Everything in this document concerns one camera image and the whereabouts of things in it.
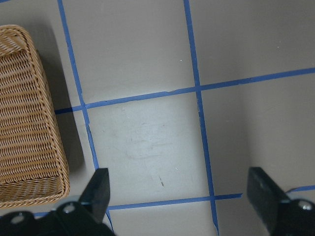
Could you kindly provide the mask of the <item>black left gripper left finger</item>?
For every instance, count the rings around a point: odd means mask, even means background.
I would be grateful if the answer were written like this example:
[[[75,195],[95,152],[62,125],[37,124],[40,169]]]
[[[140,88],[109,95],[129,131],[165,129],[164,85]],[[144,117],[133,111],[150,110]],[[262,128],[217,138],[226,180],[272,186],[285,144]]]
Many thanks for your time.
[[[110,180],[108,168],[96,169],[79,198],[79,203],[102,223],[110,201]]]

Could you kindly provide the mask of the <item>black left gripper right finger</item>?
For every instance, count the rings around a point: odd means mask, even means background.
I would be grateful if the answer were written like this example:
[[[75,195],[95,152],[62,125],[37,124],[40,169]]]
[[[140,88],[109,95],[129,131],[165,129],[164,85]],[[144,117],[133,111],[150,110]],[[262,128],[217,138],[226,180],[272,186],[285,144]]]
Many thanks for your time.
[[[248,170],[247,198],[267,231],[278,233],[291,199],[261,167]]]

